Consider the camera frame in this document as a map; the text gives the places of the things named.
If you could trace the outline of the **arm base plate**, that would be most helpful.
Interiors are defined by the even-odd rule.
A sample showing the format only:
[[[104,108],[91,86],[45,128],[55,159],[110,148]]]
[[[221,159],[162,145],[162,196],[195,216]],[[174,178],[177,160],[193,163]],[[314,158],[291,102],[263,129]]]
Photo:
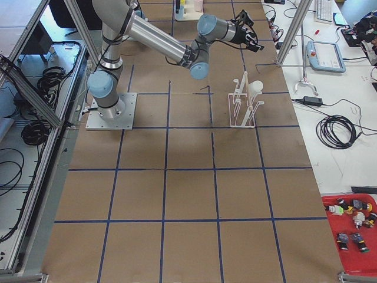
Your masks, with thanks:
[[[93,98],[92,108],[88,114],[87,130],[132,130],[134,123],[137,93],[122,93],[118,103],[112,108],[98,107]]]

